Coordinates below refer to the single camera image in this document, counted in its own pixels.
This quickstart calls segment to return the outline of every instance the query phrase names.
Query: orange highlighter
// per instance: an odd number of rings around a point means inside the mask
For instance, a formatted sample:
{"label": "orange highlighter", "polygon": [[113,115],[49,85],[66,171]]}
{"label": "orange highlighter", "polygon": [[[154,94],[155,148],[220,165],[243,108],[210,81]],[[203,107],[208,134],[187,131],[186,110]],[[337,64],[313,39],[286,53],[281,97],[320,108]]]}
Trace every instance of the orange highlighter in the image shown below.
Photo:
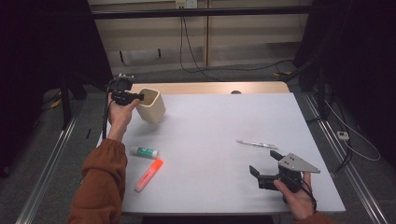
{"label": "orange highlighter", "polygon": [[142,176],[142,178],[140,178],[140,180],[134,186],[134,190],[136,192],[142,191],[142,189],[147,185],[147,183],[155,175],[155,173],[157,173],[157,171],[160,169],[162,165],[163,165],[162,160],[160,159],[155,160],[154,163],[152,163],[151,166],[148,168],[146,173]]}

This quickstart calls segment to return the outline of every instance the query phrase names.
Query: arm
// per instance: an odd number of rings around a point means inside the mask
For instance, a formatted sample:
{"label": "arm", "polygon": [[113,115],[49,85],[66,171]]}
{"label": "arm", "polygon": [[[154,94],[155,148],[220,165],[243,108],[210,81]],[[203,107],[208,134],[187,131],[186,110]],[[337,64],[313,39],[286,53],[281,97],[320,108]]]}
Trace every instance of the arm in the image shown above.
{"label": "arm", "polygon": [[[309,190],[311,188],[311,174],[304,173],[303,188]],[[294,216],[292,224],[334,224],[335,222],[328,217],[323,216],[320,212],[315,212],[311,198],[301,189],[292,193],[282,181],[275,180],[274,185],[283,193],[288,201],[291,213]]]}
{"label": "arm", "polygon": [[84,161],[84,181],[71,205],[68,223],[119,223],[125,191],[127,158],[121,142],[139,100],[126,106],[111,104],[110,131]]}

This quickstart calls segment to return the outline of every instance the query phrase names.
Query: hand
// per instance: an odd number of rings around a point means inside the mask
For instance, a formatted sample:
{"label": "hand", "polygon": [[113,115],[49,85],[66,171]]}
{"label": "hand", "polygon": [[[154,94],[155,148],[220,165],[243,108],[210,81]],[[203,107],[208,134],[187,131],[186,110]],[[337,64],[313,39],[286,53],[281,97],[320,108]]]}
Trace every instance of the hand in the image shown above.
{"label": "hand", "polygon": [[[303,188],[305,188],[309,192],[312,189],[311,174],[304,173],[303,181]],[[292,193],[288,189],[288,187],[286,187],[286,185],[280,180],[275,180],[274,185],[285,196],[286,201],[288,201],[290,211],[293,214],[295,220],[306,219],[314,215],[314,205],[312,203],[312,199],[308,196],[308,194],[306,194],[301,189],[296,193]]]}
{"label": "hand", "polygon": [[108,101],[110,104],[108,109],[108,122],[110,122],[111,128],[107,138],[121,142],[126,132],[126,127],[131,121],[132,111],[140,104],[140,100],[135,99],[128,105],[117,105],[115,102],[111,103],[110,93],[108,95]]}

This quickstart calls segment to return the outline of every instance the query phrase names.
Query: orange sleeve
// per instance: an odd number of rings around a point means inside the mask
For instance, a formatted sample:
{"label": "orange sleeve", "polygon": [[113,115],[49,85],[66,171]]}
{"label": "orange sleeve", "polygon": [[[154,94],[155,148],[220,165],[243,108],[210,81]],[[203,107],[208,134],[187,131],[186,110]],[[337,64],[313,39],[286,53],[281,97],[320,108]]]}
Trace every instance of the orange sleeve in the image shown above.
{"label": "orange sleeve", "polygon": [[316,212],[311,217],[298,221],[294,220],[291,222],[291,224],[336,224],[336,222],[332,221],[320,212]]}
{"label": "orange sleeve", "polygon": [[68,223],[119,223],[125,192],[125,145],[105,139],[82,166],[84,180],[71,205]]}

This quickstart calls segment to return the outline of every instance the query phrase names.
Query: beige cup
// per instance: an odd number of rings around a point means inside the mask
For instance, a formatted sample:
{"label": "beige cup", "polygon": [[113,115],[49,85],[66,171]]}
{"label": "beige cup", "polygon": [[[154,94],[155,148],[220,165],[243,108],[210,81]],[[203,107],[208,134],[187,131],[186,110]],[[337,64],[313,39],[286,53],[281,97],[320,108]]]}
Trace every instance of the beige cup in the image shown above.
{"label": "beige cup", "polygon": [[150,123],[158,123],[163,120],[165,104],[159,91],[153,89],[143,89],[140,94],[145,94],[145,98],[136,107],[140,118]]}

